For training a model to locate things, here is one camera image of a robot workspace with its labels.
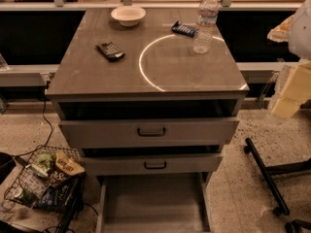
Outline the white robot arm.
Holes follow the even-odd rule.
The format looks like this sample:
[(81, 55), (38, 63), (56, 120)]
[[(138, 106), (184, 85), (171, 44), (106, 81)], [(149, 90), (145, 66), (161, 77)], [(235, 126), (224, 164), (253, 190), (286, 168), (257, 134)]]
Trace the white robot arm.
[(287, 42), (290, 53), (300, 58), (294, 67), (283, 67), (268, 105), (271, 117), (288, 119), (311, 99), (311, 0), (305, 0), (267, 38), (277, 43)]

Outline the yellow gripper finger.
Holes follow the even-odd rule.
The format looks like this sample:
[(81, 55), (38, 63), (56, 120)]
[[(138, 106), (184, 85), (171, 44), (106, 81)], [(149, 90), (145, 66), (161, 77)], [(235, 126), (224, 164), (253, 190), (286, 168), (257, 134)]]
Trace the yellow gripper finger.
[(277, 79), (270, 113), (279, 119), (290, 118), (310, 99), (311, 61), (300, 62), (294, 67), (285, 66)]
[(267, 34), (267, 39), (273, 42), (281, 43), (289, 41), (290, 27), (294, 16), (289, 16), (282, 21), (278, 26), (271, 29)]

